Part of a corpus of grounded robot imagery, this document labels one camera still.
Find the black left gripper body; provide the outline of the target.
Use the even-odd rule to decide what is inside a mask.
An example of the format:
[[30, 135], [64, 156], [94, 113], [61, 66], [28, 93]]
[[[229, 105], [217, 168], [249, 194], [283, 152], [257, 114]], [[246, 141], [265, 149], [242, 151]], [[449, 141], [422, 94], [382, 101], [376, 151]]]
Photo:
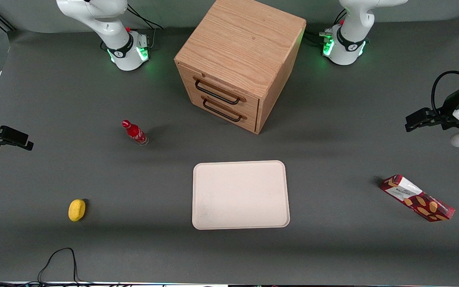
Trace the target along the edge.
[[457, 106], [459, 105], [459, 89], [450, 94], [444, 100], [443, 105], [437, 108], [435, 106], [435, 87], [433, 87], [430, 100], [432, 104], [432, 111], [434, 112], [432, 126], [440, 125], [443, 130], [459, 128], [459, 120], [453, 116], [453, 112], [456, 111]]

